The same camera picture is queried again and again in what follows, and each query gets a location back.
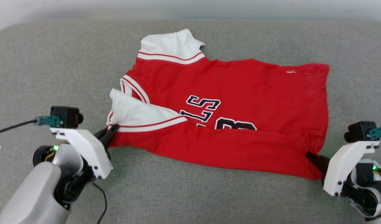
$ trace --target gray fabric surface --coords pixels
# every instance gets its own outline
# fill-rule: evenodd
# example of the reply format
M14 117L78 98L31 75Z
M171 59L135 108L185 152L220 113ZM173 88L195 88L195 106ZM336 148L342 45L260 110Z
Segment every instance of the gray fabric surface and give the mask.
M209 59L256 58L280 65L325 63L330 122L321 154L345 144L349 124L381 125L381 23L335 21L43 21L0 33L0 128L75 106L81 128L105 126L109 92L132 67L147 34L189 28ZM0 134L0 212L33 168L34 150L57 143L47 127ZM361 223L320 181L218 169L111 150L113 171L98 181L108 198L102 223ZM381 148L370 158L381 163ZM88 185L68 223L96 223L102 194Z

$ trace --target jersey number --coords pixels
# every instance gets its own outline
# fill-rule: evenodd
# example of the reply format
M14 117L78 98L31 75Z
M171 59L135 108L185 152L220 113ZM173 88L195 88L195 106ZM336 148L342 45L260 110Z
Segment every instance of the jersey number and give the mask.
M196 107L202 107L206 110L203 110L202 116L192 114L189 112L186 112L185 110L179 111L179 113L183 116L187 116L193 119L198 119L201 122L207 122L210 117L213 115L213 111L207 111L207 110L216 110L218 106L220 105L221 101L217 99L200 99L197 96L190 95L189 98L186 100L186 103L192 106ZM231 129L251 129L251 130L257 130L253 123L250 122L242 122L242 121L235 121L233 119L227 119L220 117L216 120L216 129L224 129L225 127L231 128Z

